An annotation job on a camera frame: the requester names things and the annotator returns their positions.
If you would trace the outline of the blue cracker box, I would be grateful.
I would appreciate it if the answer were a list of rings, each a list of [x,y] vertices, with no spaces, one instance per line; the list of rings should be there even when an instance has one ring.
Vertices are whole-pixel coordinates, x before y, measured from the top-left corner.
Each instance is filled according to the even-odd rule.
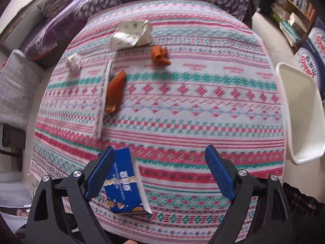
[[[112,168],[103,184],[106,204],[115,214],[151,215],[137,159],[130,148],[115,150]]]

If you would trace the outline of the white foam puzzle piece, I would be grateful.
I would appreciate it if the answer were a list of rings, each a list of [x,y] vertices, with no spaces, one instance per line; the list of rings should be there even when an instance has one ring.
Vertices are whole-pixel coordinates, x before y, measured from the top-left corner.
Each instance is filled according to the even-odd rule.
[[[99,114],[98,114],[96,129],[95,129],[96,130],[96,132],[95,132],[96,139],[101,138],[101,131],[102,131],[102,125],[103,125],[103,119],[104,119],[104,107],[105,107],[105,103],[106,103],[106,92],[107,92],[107,86],[108,86],[108,83],[110,80],[112,63],[113,63],[113,60],[109,60],[106,64],[106,68],[105,68],[104,84],[102,87],[102,94],[101,94],[100,106],[99,106]]]

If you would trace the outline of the white tissue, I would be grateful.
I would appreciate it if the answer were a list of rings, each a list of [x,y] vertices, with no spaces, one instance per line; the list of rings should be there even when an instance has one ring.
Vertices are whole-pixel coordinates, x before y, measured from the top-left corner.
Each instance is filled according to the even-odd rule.
[[[66,59],[65,64],[71,71],[78,72],[82,67],[82,58],[77,53],[74,53]]]

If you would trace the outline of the white plastic trash bin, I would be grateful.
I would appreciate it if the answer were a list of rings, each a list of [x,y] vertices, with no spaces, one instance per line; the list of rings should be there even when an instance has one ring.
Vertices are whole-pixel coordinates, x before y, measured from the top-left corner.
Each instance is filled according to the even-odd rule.
[[[278,88],[285,121],[286,156],[296,165],[324,155],[324,110],[313,79],[284,62],[276,65]]]

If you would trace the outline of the plaid trousers leg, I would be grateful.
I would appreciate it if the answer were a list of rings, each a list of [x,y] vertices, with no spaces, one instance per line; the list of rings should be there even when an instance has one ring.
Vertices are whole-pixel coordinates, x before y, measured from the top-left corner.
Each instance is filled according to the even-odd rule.
[[[283,183],[283,189],[294,221],[295,243],[325,243],[324,203],[288,183]]]

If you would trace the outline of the grey checked cushion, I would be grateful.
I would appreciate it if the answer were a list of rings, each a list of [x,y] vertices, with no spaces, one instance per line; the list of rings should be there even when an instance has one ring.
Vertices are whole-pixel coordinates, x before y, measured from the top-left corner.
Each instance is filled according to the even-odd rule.
[[[1,123],[26,130],[44,69],[18,49],[1,69]]]

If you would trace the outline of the lower Ganten water carton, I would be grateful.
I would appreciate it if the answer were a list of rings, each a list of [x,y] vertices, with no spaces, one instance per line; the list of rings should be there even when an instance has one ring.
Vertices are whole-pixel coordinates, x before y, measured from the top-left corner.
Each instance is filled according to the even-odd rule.
[[[299,70],[309,75],[316,83],[324,100],[324,62],[310,39],[306,39],[295,53]]]

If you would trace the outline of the ganten water carton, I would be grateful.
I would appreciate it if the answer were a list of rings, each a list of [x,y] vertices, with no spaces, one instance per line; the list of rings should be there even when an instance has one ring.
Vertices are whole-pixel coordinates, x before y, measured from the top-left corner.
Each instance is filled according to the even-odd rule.
[[[310,39],[306,39],[295,53],[299,70],[309,75],[316,83],[324,100],[324,62]]]
[[[325,61],[325,26],[320,18],[316,17],[315,23],[309,33],[309,39],[314,48],[320,55],[322,61]]]

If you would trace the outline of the patterned striped table cloth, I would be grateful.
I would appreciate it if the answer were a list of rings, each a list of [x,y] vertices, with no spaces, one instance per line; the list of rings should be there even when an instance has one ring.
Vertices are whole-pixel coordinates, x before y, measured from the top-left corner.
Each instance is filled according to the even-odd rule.
[[[110,49],[121,20],[148,20],[148,45]],[[150,51],[168,50],[159,66]],[[78,72],[66,59],[82,58]],[[106,64],[125,71],[118,111],[104,111],[95,138]],[[101,192],[91,206],[102,227],[142,243],[207,243],[229,206],[204,159],[215,146],[238,169],[283,175],[285,135],[274,65],[262,39],[227,12],[195,0],[147,0],[89,18],[52,72],[40,104],[30,173],[68,176],[106,147],[137,158],[152,215],[110,212]]]

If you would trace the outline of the stack of books on floor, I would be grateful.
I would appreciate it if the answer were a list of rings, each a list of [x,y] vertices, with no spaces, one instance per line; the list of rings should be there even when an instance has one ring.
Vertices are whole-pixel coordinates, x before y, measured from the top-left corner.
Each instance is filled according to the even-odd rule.
[[[279,23],[280,30],[283,32],[287,38],[291,47],[297,47],[300,45],[302,39],[298,33],[291,27],[291,25],[286,21],[281,21]]]

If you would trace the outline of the upper Ganten water carton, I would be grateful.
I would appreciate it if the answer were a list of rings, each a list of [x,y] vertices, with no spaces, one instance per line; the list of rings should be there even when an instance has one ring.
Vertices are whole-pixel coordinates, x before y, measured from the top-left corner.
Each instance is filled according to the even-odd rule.
[[[325,26],[320,18],[316,17],[315,23],[309,33],[309,39],[314,48],[320,55],[322,61],[325,61]]]

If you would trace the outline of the wooden bookshelf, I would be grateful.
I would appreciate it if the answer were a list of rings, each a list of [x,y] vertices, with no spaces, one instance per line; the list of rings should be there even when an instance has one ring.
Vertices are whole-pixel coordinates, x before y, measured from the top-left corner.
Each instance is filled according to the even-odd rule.
[[[295,53],[307,38],[315,23],[316,9],[309,0],[275,0],[271,5],[270,17],[277,26],[281,21],[288,22],[301,37],[302,41],[299,46],[290,46]]]

